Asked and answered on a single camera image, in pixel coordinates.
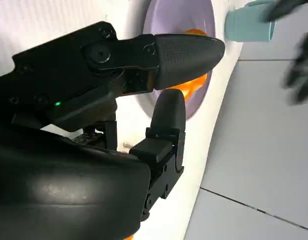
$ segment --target screw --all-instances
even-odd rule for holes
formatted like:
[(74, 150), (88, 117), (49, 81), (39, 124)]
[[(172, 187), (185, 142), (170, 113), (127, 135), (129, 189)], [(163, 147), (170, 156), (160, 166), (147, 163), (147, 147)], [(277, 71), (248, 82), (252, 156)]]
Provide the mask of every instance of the screw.
[(155, 51), (153, 45), (147, 45), (147, 46), (144, 48), (144, 52), (145, 52), (146, 54), (149, 54), (149, 55), (154, 55), (156, 51)]
[(104, 45), (95, 46), (90, 53), (90, 58), (97, 64), (104, 64), (110, 59), (110, 51)]
[(145, 208), (149, 209), (151, 208), (153, 205), (153, 199), (152, 199), (152, 195), (148, 195), (147, 200), (146, 200), (146, 204), (145, 204)]
[(112, 29), (110, 28), (101, 28), (99, 31), (100, 31), (100, 35), (105, 39), (111, 37), (113, 33)]
[(16, 96), (12, 96), (12, 97), (10, 97), (10, 98), (8, 99), (8, 101), (9, 101), (11, 104), (16, 105), (16, 104), (19, 103), (19, 98), (16, 97)]
[(18, 73), (19, 74), (25, 74), (25, 73), (28, 73), (32, 70), (33, 70), (33, 68), (29, 64), (24, 64), (24, 65), (18, 67)]
[(36, 102), (39, 105), (46, 105), (46, 104), (48, 104), (48, 97), (45, 94), (37, 95), (35, 97), (35, 100), (36, 100)]

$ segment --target robotic arm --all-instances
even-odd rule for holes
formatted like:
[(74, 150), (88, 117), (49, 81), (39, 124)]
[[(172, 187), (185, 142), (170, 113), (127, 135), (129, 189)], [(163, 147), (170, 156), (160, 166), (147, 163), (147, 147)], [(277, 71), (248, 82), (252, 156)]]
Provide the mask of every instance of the robotic arm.
[[(0, 77), (0, 240), (135, 233), (184, 170), (185, 103), (180, 91), (163, 91), (146, 139), (125, 154), (116, 151), (115, 99), (197, 78), (224, 50), (194, 35), (120, 41), (99, 22), (15, 55), (14, 71)], [(51, 123), (84, 133), (40, 130)]]
[[(269, 10), (266, 20), (274, 21), (292, 13), (298, 6), (307, 4), (308, 0), (279, 0)], [(293, 96), (295, 103), (303, 103), (308, 99), (308, 34), (300, 46), (300, 54), (290, 70), (285, 86), (296, 88)]]

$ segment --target tile grout line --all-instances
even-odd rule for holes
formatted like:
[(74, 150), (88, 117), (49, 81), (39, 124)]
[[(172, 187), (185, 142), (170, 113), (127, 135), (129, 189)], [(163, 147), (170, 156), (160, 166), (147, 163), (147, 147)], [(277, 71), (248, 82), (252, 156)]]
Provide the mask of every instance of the tile grout line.
[(240, 201), (236, 201), (236, 200), (234, 200), (234, 199), (231, 199), (231, 198), (226, 197), (226, 196), (224, 196), (224, 195), (221, 195), (221, 194), (219, 194), (219, 193), (215, 193), (215, 192), (213, 192), (213, 191), (207, 190), (207, 189), (205, 189), (205, 188), (203, 188), (203, 187), (200, 187), (200, 189), (201, 189), (201, 190), (205, 190), (205, 191), (207, 191), (207, 192), (209, 192), (209, 193), (211, 193), (211, 194), (215, 194), (215, 195), (217, 195), (217, 196), (219, 196), (219, 197), (228, 199), (228, 200), (230, 200), (230, 201), (232, 201), (232, 202), (235, 202), (235, 203), (237, 203), (237, 204), (243, 205), (243, 206), (245, 206), (245, 207), (248, 207), (248, 208), (250, 208), (250, 209), (256, 210), (256, 211), (258, 211), (258, 212), (260, 212), (260, 213), (266, 214), (266, 215), (268, 215), (268, 216), (271, 216), (271, 217), (273, 217), (273, 218), (279, 219), (279, 220), (284, 221), (284, 222), (286, 222), (286, 223), (288, 223), (288, 224), (294, 225), (294, 226), (296, 226), (296, 227), (299, 227), (299, 228), (301, 228), (301, 229), (304, 229), (304, 230), (307, 230), (307, 231), (308, 231), (308, 228), (307, 228), (307, 227), (301, 226), (301, 225), (299, 225), (299, 224), (297, 224), (297, 223), (295, 223), (295, 222), (292, 222), (292, 221), (283, 219), (283, 218), (281, 218), (281, 217), (279, 217), (279, 216), (272, 215), (272, 214), (270, 214), (270, 213), (268, 213), (268, 212), (265, 212), (265, 211), (263, 211), (263, 210), (261, 210), (261, 209), (258, 209), (258, 208), (256, 208), (256, 207), (247, 205), (247, 204), (242, 203), (242, 202), (240, 202)]

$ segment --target light blue cup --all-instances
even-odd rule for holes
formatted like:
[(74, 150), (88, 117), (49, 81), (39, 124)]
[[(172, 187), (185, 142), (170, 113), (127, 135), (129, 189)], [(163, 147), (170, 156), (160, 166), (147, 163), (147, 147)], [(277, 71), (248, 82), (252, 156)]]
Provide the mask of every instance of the light blue cup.
[(263, 15), (272, 0), (257, 0), (227, 14), (225, 37), (236, 42), (270, 42), (275, 22), (264, 22)]

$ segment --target orange object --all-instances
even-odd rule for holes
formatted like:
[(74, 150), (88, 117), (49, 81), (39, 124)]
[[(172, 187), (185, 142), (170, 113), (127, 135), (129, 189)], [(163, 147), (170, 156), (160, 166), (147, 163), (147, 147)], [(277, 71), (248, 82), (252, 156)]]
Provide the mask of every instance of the orange object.
[[(201, 36), (207, 36), (205, 32), (199, 30), (199, 29), (190, 29), (186, 31), (186, 34), (193, 34), (193, 35), (201, 35)], [(207, 74), (196, 78), (192, 81), (183, 83), (183, 84), (179, 84), (177, 86), (173, 86), (171, 87), (171, 89), (178, 89), (180, 91), (182, 91), (185, 101), (187, 101), (190, 96), (197, 91), (199, 88), (201, 88), (205, 81), (207, 79)]]

